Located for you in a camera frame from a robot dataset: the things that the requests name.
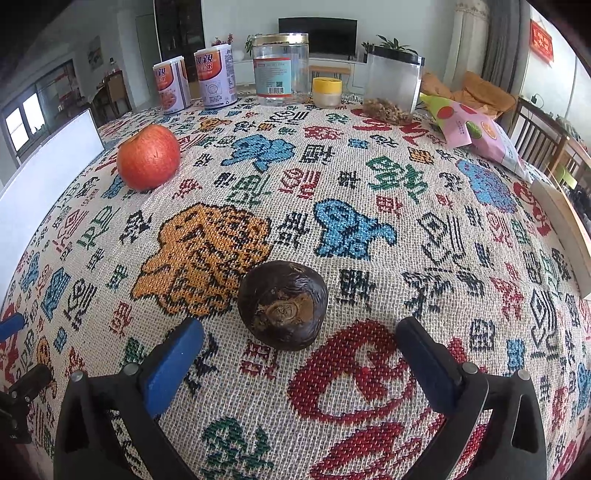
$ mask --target blue gripper pad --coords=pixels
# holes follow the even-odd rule
[[[25,319],[20,313],[15,313],[11,317],[0,323],[0,342],[10,338],[25,326]]]
[[[144,406],[152,418],[166,411],[203,346],[204,332],[201,322],[197,319],[185,322],[177,327],[184,328],[180,336],[175,338],[176,332],[173,332],[171,338],[158,346],[166,347],[167,351],[143,386]]]
[[[444,345],[435,343],[413,317],[401,320],[396,327],[398,348],[431,408],[446,416],[454,413],[462,393],[458,364]]]

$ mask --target black jar lid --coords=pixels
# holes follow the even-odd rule
[[[370,45],[368,54],[377,55],[385,59],[403,61],[404,63],[410,63],[413,65],[425,65],[425,57],[416,55],[410,51],[404,50],[393,50],[391,48],[379,47],[378,45]]]

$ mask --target apple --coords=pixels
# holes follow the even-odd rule
[[[117,170],[134,190],[151,190],[171,179],[181,162],[177,138],[162,125],[148,125],[117,151]]]

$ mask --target can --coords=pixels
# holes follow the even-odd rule
[[[191,105],[191,92],[184,57],[157,63],[153,67],[160,105],[165,115],[180,112]]]
[[[216,45],[195,52],[199,90],[205,108],[220,108],[238,100],[232,46]]]

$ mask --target patterned tablecloth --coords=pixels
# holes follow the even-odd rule
[[[135,192],[116,149],[150,123],[176,134],[181,167]],[[100,134],[105,152],[39,227],[3,306],[4,318],[27,320],[0,344],[3,386],[38,362],[54,377],[31,409],[32,463],[54,453],[72,371],[141,362],[193,315],[205,345],[159,422],[198,478],[398,479],[443,421],[392,334],[411,314],[460,362],[529,370],[548,477],[572,463],[589,417],[591,313],[544,212],[502,167],[448,149],[429,121],[392,127],[358,105],[242,98],[218,111],[126,115]],[[304,351],[256,341],[236,308],[242,276],[274,259],[314,268],[329,287],[322,331]],[[51,477],[49,462],[38,468]]]

